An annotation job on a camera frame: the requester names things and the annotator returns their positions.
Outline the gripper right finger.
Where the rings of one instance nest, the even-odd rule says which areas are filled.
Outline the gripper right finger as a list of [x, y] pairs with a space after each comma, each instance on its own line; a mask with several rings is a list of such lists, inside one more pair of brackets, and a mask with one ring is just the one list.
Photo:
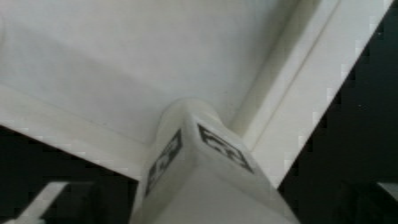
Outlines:
[[378, 182], [377, 187], [382, 193], [382, 224], [398, 224], [398, 183]]

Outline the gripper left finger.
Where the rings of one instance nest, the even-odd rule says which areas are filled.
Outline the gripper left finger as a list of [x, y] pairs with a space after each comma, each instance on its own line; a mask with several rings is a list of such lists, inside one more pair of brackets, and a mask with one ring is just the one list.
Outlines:
[[90, 182], [50, 182], [10, 224], [85, 224], [92, 222]]

